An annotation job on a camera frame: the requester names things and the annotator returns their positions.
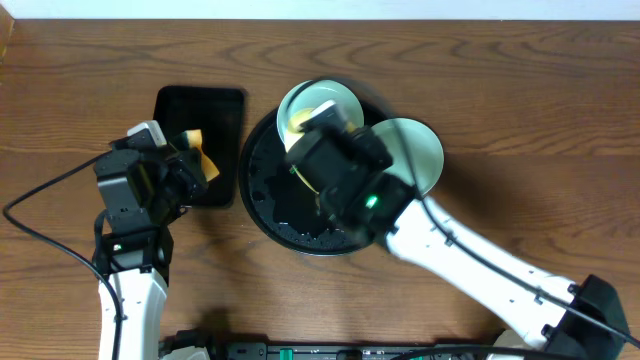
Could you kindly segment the yellow green scrub sponge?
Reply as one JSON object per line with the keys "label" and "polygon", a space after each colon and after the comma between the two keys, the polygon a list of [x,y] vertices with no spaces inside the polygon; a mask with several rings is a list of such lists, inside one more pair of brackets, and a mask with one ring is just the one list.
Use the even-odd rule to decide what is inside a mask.
{"label": "yellow green scrub sponge", "polygon": [[214,162],[206,155],[203,149],[204,137],[201,129],[185,130],[174,136],[171,143],[176,149],[196,149],[200,154],[200,168],[207,182],[219,176],[220,171]]}

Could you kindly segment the yellow plate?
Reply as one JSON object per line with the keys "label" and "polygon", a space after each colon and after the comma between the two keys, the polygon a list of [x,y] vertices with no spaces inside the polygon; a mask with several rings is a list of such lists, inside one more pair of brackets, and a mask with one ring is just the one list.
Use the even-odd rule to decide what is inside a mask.
{"label": "yellow plate", "polygon": [[284,131],[284,147],[286,153],[303,137],[302,124],[312,118],[312,112],[312,108],[305,108],[290,117]]}

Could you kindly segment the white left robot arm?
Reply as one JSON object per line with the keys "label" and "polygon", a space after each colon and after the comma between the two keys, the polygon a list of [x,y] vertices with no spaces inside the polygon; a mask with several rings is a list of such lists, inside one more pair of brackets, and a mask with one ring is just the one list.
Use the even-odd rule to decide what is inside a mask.
{"label": "white left robot arm", "polygon": [[169,226],[218,174],[202,143],[198,130],[169,141],[142,130],[113,141],[94,167],[105,204],[94,224],[92,258],[108,281],[99,288],[102,359],[112,347],[120,359],[159,355],[174,248]]}

